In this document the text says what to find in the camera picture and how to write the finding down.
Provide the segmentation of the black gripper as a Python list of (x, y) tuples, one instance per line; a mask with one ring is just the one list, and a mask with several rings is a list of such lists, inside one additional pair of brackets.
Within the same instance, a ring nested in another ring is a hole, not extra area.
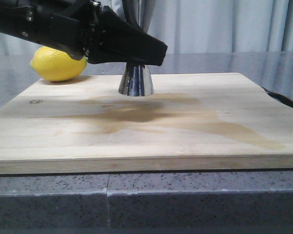
[(0, 0), (0, 33), (64, 51), (75, 60), (85, 56), (86, 48), (90, 64), (161, 66), (167, 45), (142, 31), (142, 1), (122, 4), (126, 22), (95, 0)]

